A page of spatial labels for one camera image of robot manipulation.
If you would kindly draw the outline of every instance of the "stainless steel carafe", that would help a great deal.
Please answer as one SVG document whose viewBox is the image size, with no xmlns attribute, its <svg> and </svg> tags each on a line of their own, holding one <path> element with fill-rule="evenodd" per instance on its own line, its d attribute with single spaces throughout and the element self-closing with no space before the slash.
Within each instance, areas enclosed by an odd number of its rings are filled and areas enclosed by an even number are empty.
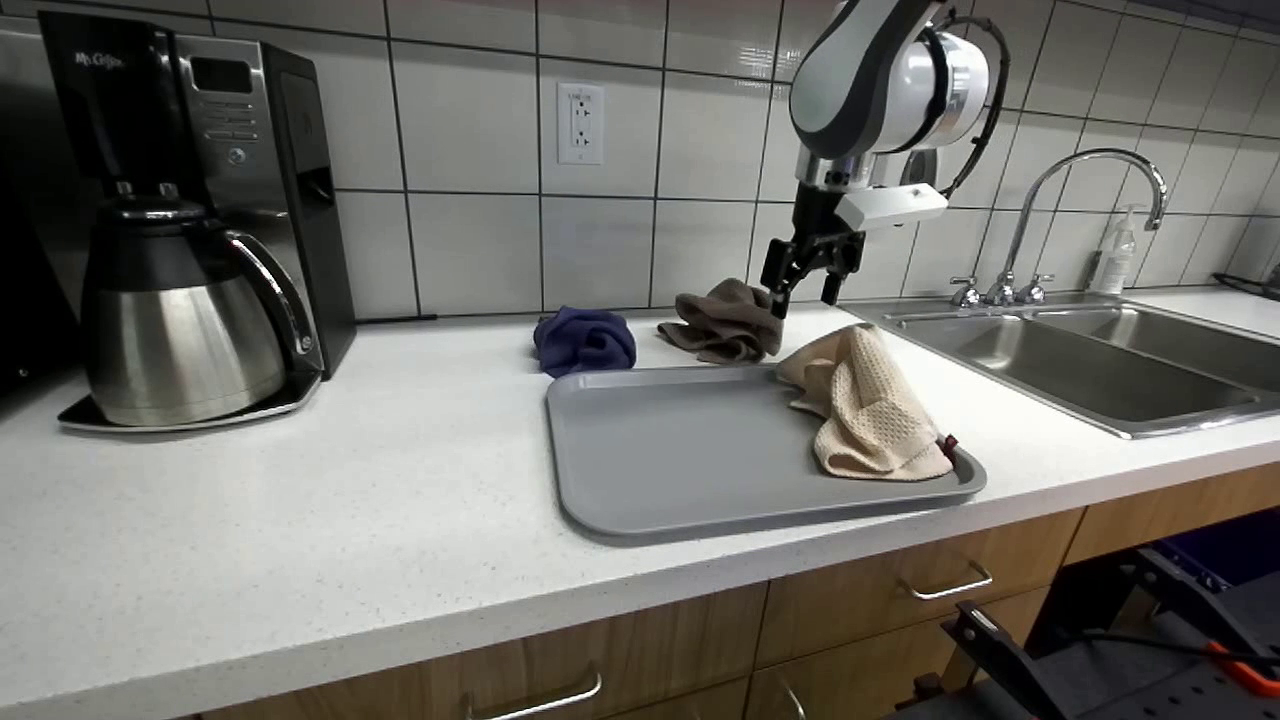
<svg viewBox="0 0 1280 720">
<path fill-rule="evenodd" d="M 201 205 L 103 207 L 79 326 L 90 388 L 113 425 L 201 425 L 319 375 L 280 266 Z"/>
</svg>

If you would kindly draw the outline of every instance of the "cable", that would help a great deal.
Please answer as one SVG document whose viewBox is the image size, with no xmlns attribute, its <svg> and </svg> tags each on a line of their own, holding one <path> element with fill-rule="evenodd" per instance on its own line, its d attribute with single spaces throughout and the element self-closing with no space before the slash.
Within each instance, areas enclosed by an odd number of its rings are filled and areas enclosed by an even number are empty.
<svg viewBox="0 0 1280 720">
<path fill-rule="evenodd" d="M 1213 653 L 1213 647 L 1196 647 L 1196 645 L 1173 645 L 1173 641 L 1155 641 L 1155 635 L 1127 635 L 1127 632 L 1100 632 L 1100 628 L 1079 632 L 1079 641 L 1142 645 L 1142 647 L 1159 647 L 1159 653 L 1178 653 L 1178 655 L 1218 655 L 1218 659 L 1242 659 L 1242 665 L 1261 665 L 1261 667 L 1280 665 L 1280 655 L 1230 653 L 1230 647 Z"/>
<path fill-rule="evenodd" d="M 987 152 L 987 146 L 996 137 L 996 126 L 1001 126 L 1005 88 L 1009 88 L 1009 40 L 1005 40 L 1005 34 L 987 16 L 955 16 L 955 8 L 949 14 L 945 27 L 966 27 L 966 25 L 987 34 L 996 40 L 1001 78 L 996 78 L 993 114 L 987 114 L 986 130 L 975 131 L 974 152 L 967 152 L 966 170 L 955 171 L 955 181 L 945 189 L 945 197 L 955 197 L 955 189 L 974 177 L 975 159 L 986 159 L 986 152 Z"/>
</svg>

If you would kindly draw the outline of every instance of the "drawer handle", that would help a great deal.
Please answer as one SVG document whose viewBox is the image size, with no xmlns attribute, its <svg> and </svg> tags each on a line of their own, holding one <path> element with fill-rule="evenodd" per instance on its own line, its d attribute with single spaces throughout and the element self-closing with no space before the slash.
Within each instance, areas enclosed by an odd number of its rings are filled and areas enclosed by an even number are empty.
<svg viewBox="0 0 1280 720">
<path fill-rule="evenodd" d="M 996 577 L 986 572 L 975 559 L 967 559 L 974 577 L 975 579 L 966 579 L 966 585 L 949 585 L 949 589 L 914 589 L 903 577 L 897 585 L 903 585 L 903 591 L 914 591 L 921 605 L 935 605 L 935 600 L 949 600 L 949 597 L 967 597 L 967 591 L 981 591 L 981 589 L 993 589 Z"/>
<path fill-rule="evenodd" d="M 790 698 L 790 704 L 791 704 L 791 717 L 798 720 L 810 720 L 810 708 L 800 704 L 800 691 L 790 685 L 790 679 L 775 679 L 779 688 L 785 688 L 785 698 Z"/>
<path fill-rule="evenodd" d="M 565 691 L 565 698 L 554 698 L 545 704 L 528 704 L 528 708 L 511 708 L 511 713 L 493 713 L 493 717 L 477 717 L 471 704 L 470 704 L 470 720 L 524 720 L 524 717 L 545 717 L 545 713 L 556 713 L 556 708 L 573 708 L 573 704 L 589 704 L 606 691 L 606 674 L 594 667 L 594 685 L 581 688 L 581 691 Z"/>
</svg>

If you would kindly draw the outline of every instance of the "drawer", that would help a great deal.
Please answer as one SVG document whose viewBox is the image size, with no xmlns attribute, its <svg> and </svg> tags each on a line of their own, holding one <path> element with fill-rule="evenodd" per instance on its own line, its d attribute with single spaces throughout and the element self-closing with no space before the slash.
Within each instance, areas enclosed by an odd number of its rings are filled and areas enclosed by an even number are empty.
<svg viewBox="0 0 1280 720">
<path fill-rule="evenodd" d="M 1044 589 L 986 605 L 1018 641 L 1029 641 Z M 925 674 L 945 674 L 955 645 L 940 625 L 917 625 L 834 653 L 762 667 L 748 720 L 876 720 L 914 699 Z"/>
<path fill-rule="evenodd" d="M 1079 519 L 1067 566 L 1251 515 L 1266 509 L 1280 509 L 1280 466 L 1096 503 Z"/>
<path fill-rule="evenodd" d="M 465 720 L 470 708 L 493 717 L 554 699 L 573 699 L 556 720 L 620 717 L 743 679 L 762 612 L 765 589 L 743 589 L 273 698 L 213 713 L 213 720 Z M 709 713 L 728 708 L 726 698 L 696 699 L 696 708 L 701 704 L 709 704 Z"/>
<path fill-rule="evenodd" d="M 581 685 L 600 667 L 606 691 L 565 717 L 620 717 L 667 698 L 728 685 L 754 674 L 765 589 L 653 608 L 589 628 L 532 635 L 532 691 Z"/>
<path fill-rule="evenodd" d="M 616 720 L 739 720 L 743 708 L 748 708 L 748 679 L 738 679 L 738 685 L 653 704 L 646 713 L 629 713 Z"/>
<path fill-rule="evenodd" d="M 925 625 L 966 600 L 1048 585 L 1079 513 L 889 553 L 770 589 L 762 659 L 785 659 L 894 628 Z"/>
</svg>

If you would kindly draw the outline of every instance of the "cloth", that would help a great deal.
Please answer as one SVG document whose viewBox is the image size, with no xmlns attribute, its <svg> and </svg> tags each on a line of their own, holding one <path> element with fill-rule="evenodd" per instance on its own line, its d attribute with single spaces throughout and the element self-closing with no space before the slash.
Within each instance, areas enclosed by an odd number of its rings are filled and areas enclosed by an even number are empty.
<svg viewBox="0 0 1280 720">
<path fill-rule="evenodd" d="M 638 367 L 638 337 L 612 314 L 556 307 L 532 327 L 532 358 L 547 375 Z"/>
<path fill-rule="evenodd" d="M 814 453 L 844 479 L 932 479 L 952 474 L 925 404 L 870 326 L 804 346 L 775 367 L 791 410 L 823 417 Z"/>
<path fill-rule="evenodd" d="M 762 363 L 779 346 L 770 295 L 743 279 L 722 279 L 709 295 L 677 295 L 677 316 L 686 326 L 659 326 L 655 333 L 712 363 Z"/>
</svg>

